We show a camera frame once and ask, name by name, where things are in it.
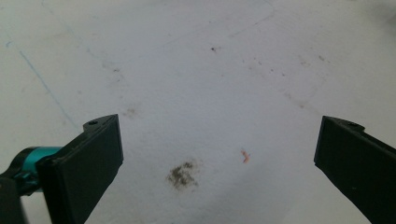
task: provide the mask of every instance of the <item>white surface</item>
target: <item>white surface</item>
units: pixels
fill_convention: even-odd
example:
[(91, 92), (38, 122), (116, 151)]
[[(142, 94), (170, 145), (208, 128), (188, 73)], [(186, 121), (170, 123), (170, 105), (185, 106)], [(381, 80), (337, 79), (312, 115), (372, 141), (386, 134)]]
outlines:
[(125, 161), (87, 223), (369, 223), (313, 158), (323, 115), (396, 147), (395, 56), (391, 0), (4, 0), (0, 170), (118, 113)]

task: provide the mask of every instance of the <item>white floor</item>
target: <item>white floor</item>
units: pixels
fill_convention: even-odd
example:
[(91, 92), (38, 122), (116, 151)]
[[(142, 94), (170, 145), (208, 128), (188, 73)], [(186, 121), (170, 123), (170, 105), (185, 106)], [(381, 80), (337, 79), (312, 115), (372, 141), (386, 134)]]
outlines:
[(313, 158), (323, 115), (396, 147), (395, 56), (392, 0), (4, 0), (0, 171), (117, 113), (124, 164), (87, 223), (369, 223)]

